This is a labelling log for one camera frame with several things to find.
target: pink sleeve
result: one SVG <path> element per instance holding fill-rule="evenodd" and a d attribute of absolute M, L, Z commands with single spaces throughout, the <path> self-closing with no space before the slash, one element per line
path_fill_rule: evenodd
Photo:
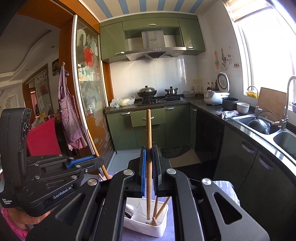
<path fill-rule="evenodd" d="M 3 215 L 3 217 L 5 218 L 6 222 L 8 223 L 9 227 L 12 229 L 12 231 L 21 239 L 21 240 L 25 240 L 29 230 L 23 230 L 23 229 L 19 229 L 17 228 L 12 221 L 10 220 L 9 216 L 8 216 L 8 209 L 7 208 L 2 208 L 1 213 Z"/>

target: faucet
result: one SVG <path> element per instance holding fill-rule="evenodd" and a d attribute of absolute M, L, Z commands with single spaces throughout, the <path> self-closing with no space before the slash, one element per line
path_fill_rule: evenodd
<path fill-rule="evenodd" d="M 296 76 L 292 75 L 289 78 L 288 81 L 288 87 L 287 87 L 287 101 L 286 101 L 286 109 L 285 109 L 285 115 L 284 115 L 284 119 L 280 120 L 280 125 L 281 125 L 281 129 L 284 131 L 286 129 L 286 125 L 288 122 L 288 107 L 289 107 L 289 86 L 292 80 L 296 80 Z"/>
<path fill-rule="evenodd" d="M 249 87 L 247 88 L 247 91 L 250 89 L 250 87 L 254 87 L 254 88 L 257 90 L 257 105 L 256 105 L 256 107 L 255 107 L 255 114 L 256 114 L 256 116 L 257 116 L 257 115 L 258 115 L 258 112 L 259 112 L 259 111 L 262 111 L 262 109 L 259 108 L 259 106 L 258 106 L 259 92 L 258 92 L 258 89 L 257 89 L 255 86 L 253 86 L 253 85 L 249 86 Z"/>

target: tile backsplash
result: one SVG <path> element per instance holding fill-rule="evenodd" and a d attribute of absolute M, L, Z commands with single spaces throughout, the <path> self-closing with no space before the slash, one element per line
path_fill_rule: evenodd
<path fill-rule="evenodd" d="M 198 78 L 197 57 L 179 56 L 178 58 L 160 58 L 158 60 L 121 61 L 110 64 L 114 98 L 124 98 L 139 89 L 153 87 L 156 96 L 166 94 L 164 89 L 170 86 L 178 88 L 178 94 L 192 90 L 194 79 Z"/>

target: rice cooker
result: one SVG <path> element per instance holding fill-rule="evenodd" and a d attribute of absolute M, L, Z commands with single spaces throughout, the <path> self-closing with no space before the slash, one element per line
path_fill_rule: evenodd
<path fill-rule="evenodd" d="M 217 75 L 217 85 L 220 91 L 208 90 L 205 93 L 204 99 L 207 104 L 218 105 L 222 104 L 222 98 L 229 96 L 229 80 L 225 73 L 220 72 Z"/>

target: silver bolt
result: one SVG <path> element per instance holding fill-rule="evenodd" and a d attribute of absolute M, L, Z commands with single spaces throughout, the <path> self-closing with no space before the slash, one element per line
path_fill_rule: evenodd
<path fill-rule="evenodd" d="M 208 178 L 204 178 L 202 179 L 202 183 L 205 184 L 205 185 L 211 185 L 212 184 L 212 181 Z"/>
<path fill-rule="evenodd" d="M 98 183 L 98 181 L 96 179 L 94 179 L 94 178 L 89 179 L 87 181 L 87 184 L 90 185 L 90 186 L 95 186 L 97 183 Z"/>
<path fill-rule="evenodd" d="M 131 170 L 131 169 L 125 169 L 125 170 L 123 171 L 123 174 L 126 175 L 126 176 L 130 176 L 130 175 L 133 174 L 133 170 Z"/>
<path fill-rule="evenodd" d="M 169 168 L 169 169 L 167 169 L 167 174 L 171 174 L 171 175 L 174 175 L 174 174 L 176 174 L 176 170 L 175 169 L 173 169 L 173 168 Z"/>

